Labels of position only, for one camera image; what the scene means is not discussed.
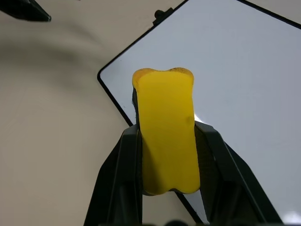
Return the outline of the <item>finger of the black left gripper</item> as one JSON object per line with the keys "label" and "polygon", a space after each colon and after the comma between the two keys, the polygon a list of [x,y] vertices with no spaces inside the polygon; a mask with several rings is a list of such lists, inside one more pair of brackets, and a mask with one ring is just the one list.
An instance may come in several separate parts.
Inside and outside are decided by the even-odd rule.
{"label": "finger of the black left gripper", "polygon": [[84,225],[140,225],[142,199],[142,137],[133,125],[123,131],[99,170]]}

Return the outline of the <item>black pointed right gripper left finger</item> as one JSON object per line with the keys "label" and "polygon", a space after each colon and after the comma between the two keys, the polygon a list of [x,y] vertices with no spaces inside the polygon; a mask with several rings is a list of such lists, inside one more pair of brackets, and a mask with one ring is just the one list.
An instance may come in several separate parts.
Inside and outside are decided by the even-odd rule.
{"label": "black pointed right gripper left finger", "polygon": [[51,16],[35,0],[0,0],[0,10],[19,20],[51,21]]}

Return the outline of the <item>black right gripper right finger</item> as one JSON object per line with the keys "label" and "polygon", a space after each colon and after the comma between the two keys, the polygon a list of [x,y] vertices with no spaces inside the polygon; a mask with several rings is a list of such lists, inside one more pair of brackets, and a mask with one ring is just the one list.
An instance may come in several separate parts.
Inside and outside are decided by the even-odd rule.
{"label": "black right gripper right finger", "polygon": [[195,123],[200,193],[213,225],[282,224],[247,163],[212,126]]}

